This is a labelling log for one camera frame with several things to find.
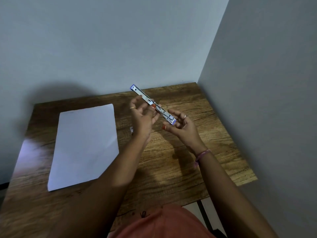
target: purple bracelet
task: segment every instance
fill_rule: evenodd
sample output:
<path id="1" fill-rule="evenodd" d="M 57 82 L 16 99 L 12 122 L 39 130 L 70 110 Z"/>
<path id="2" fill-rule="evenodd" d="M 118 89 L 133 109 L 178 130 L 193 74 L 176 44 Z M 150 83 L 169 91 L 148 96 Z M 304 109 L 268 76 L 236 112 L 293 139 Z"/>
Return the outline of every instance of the purple bracelet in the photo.
<path id="1" fill-rule="evenodd" d="M 208 150 L 205 150 L 204 152 L 201 152 L 200 154 L 198 154 L 196 156 L 196 160 L 195 160 L 195 168 L 199 165 L 199 160 L 201 157 L 203 157 L 206 153 L 210 153 L 211 151 L 208 149 Z"/>

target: wooden table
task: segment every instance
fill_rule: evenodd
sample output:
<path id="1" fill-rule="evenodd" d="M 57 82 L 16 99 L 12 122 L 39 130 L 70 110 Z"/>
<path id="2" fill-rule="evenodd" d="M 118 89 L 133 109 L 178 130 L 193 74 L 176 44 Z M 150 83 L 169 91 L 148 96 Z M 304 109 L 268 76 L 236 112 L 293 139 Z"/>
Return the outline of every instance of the wooden table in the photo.
<path id="1" fill-rule="evenodd" d="M 231 179 L 242 185 L 256 176 L 214 113 L 196 83 L 146 89 L 145 93 L 164 108 L 176 108 L 194 120 L 199 134 Z M 129 101 L 133 91 L 74 98 L 34 106 L 25 140 L 0 211 L 1 237 L 45 237 L 64 206 L 91 181 L 48 192 L 60 112 L 112 103 L 119 150 L 130 139 Z M 186 205 L 208 197 L 194 157 L 175 137 L 161 129 L 163 117 L 154 125 L 133 182 L 113 224 L 151 206 L 166 203 Z"/>

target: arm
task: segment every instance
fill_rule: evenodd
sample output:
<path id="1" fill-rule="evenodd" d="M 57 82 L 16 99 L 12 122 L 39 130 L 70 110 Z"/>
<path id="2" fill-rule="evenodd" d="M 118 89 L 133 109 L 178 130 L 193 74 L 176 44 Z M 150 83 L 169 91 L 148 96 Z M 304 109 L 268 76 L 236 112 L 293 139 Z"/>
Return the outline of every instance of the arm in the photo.
<path id="1" fill-rule="evenodd" d="M 96 237 L 109 232 L 126 190 L 150 141 L 159 113 L 147 103 L 136 109 L 142 96 L 130 103 L 134 135 L 111 165 L 80 196 L 72 200 L 49 237 Z"/>
<path id="2" fill-rule="evenodd" d="M 163 122 L 163 129 L 175 134 L 195 155 L 208 149 L 189 117 L 184 119 L 185 114 L 177 110 L 168 111 L 177 116 L 179 121 L 175 126 Z M 228 237 L 277 238 L 265 218 L 240 192 L 212 153 L 200 159 L 199 167 Z"/>

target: floor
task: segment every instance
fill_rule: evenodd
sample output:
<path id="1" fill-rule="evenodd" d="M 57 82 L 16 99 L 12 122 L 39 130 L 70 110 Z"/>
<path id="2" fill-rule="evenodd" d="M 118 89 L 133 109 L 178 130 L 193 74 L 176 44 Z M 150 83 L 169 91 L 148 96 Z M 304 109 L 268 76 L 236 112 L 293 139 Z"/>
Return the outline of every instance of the floor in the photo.
<path id="1" fill-rule="evenodd" d="M 4 199 L 6 191 L 7 191 L 6 189 L 0 190 L 0 207 L 1 207 L 1 204 L 2 204 L 2 201 Z M 219 220 L 219 217 L 217 215 L 217 212 L 215 210 L 215 207 L 214 207 L 211 199 L 208 197 L 206 199 L 201 200 L 201 202 L 203 204 L 204 210 L 208 216 L 208 220 L 209 220 L 212 228 L 214 230 L 219 229 L 223 234 L 226 234 L 224 232 L 224 228 L 222 227 L 222 224 Z M 185 209 L 189 210 L 190 212 L 192 212 L 202 222 L 202 224 L 206 227 L 203 215 L 200 212 L 200 209 L 199 209 L 197 202 L 185 205 L 183 207 Z"/>

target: blank paper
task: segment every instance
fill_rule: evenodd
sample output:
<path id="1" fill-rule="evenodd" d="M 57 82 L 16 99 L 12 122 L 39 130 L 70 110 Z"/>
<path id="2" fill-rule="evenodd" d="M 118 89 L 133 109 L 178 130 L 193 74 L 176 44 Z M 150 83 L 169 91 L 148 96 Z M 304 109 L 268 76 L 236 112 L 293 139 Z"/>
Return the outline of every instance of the blank paper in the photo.
<path id="1" fill-rule="evenodd" d="M 113 104 L 60 113 L 48 190 L 98 178 L 118 153 Z"/>

